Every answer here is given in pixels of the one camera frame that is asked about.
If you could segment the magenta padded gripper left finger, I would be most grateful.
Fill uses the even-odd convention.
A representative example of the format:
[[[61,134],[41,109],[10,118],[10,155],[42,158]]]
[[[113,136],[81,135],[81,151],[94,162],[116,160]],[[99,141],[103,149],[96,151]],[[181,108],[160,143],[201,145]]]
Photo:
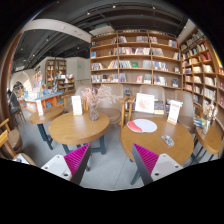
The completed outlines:
[[[86,144],[65,156],[54,156],[42,166],[42,169],[79,185],[86,169],[90,154],[90,145]]]

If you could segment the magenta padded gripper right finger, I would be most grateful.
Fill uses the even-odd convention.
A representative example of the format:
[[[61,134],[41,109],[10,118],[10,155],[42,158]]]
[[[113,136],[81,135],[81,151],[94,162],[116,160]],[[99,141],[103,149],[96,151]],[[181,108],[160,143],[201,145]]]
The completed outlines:
[[[169,155],[158,155],[138,144],[132,145],[132,154],[145,185],[182,169]]]

